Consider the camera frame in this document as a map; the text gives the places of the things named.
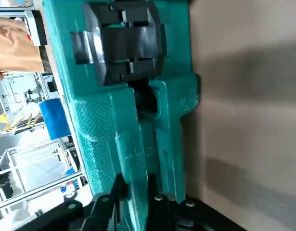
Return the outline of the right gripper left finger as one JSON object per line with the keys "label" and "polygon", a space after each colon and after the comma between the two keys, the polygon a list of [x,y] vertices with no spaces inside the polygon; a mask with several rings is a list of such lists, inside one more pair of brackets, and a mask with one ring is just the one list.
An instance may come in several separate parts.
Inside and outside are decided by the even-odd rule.
{"label": "right gripper left finger", "polygon": [[128,185],[120,173],[116,175],[110,192],[96,195],[87,206],[76,200],[66,201],[18,230],[116,231],[121,221],[119,203],[127,196]]}

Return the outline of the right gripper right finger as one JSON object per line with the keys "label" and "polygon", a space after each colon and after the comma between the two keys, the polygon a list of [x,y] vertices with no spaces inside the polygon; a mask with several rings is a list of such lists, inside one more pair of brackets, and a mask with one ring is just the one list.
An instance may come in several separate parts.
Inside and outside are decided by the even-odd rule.
{"label": "right gripper right finger", "polygon": [[178,203],[158,188],[156,174],[148,175],[147,231],[244,231],[245,229],[196,198]]}

